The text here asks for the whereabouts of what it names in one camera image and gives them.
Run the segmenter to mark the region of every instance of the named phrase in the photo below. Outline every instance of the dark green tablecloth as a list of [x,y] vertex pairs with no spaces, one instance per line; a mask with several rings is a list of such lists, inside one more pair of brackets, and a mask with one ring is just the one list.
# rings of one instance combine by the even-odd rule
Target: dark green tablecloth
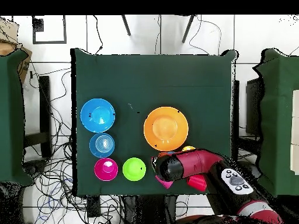
[[299,176],[290,170],[293,91],[299,89],[299,58],[267,49],[257,71],[265,84],[260,103],[263,143],[259,183],[274,196],[299,195]]
[[[72,49],[72,103],[77,107],[77,195],[202,194],[176,181],[165,189],[154,177],[151,156],[158,151],[147,144],[143,125],[155,108],[179,109],[189,123],[185,145],[230,156],[231,62],[235,51],[223,56],[207,55],[89,55]],[[107,131],[115,140],[111,158],[119,167],[112,181],[100,181],[93,173],[98,160],[89,151],[94,133],[84,128],[80,111],[92,98],[111,102],[116,120]],[[131,157],[147,167],[144,178],[128,181],[123,163]]]
[[0,182],[13,181],[23,186],[33,182],[22,169],[25,118],[17,68],[26,57],[21,50],[0,56]]

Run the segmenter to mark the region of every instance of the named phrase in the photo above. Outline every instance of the pink object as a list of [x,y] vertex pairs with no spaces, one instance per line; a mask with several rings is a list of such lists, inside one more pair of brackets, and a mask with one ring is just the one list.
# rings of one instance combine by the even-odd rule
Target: pink object
[[187,178],[187,184],[199,191],[205,191],[207,188],[206,180],[202,174],[190,176]]
[[168,189],[173,183],[173,181],[167,182],[167,181],[160,180],[157,175],[155,177],[166,189]]
[[102,158],[96,162],[94,171],[100,180],[110,181],[116,177],[119,167],[114,160]]

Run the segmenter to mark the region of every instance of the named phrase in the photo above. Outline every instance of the cardboard box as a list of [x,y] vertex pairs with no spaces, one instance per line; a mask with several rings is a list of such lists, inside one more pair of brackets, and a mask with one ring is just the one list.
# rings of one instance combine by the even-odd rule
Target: cardboard box
[[19,25],[0,17],[0,41],[10,44],[18,43]]
[[32,52],[24,47],[22,47],[21,50],[28,54],[28,57],[26,59],[24,59],[18,67],[18,73],[19,73],[20,80],[22,83],[24,83],[24,81],[26,79],[27,72],[28,72],[28,67],[29,67],[29,62],[31,60]]
[[[32,52],[24,47],[21,47],[20,49],[28,54],[28,57],[26,59],[24,59],[19,64],[19,67],[18,67],[18,74],[20,77],[20,81],[22,83],[24,83],[24,81],[26,79],[27,72],[28,72],[28,67],[29,67],[29,62],[30,62],[31,56],[32,56]],[[0,43],[0,55],[1,56],[6,56],[15,50],[16,50],[16,45],[14,45],[14,44]]]
[[16,50],[16,45],[0,42],[0,55],[6,56]]

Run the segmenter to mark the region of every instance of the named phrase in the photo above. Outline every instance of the blue bowl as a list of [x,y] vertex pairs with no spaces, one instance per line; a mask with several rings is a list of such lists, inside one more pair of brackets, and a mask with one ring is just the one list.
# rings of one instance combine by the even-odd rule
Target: blue bowl
[[114,151],[114,140],[107,133],[97,133],[89,141],[89,149],[99,158],[106,158]]
[[86,102],[80,113],[81,122],[91,132],[107,131],[115,121],[113,106],[104,99],[92,99]]

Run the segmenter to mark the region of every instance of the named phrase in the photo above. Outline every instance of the magenta cup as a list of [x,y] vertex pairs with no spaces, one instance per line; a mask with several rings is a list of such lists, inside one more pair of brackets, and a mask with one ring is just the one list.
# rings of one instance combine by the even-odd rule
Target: magenta cup
[[110,158],[99,159],[95,164],[95,175],[103,181],[113,180],[118,171],[116,162]]

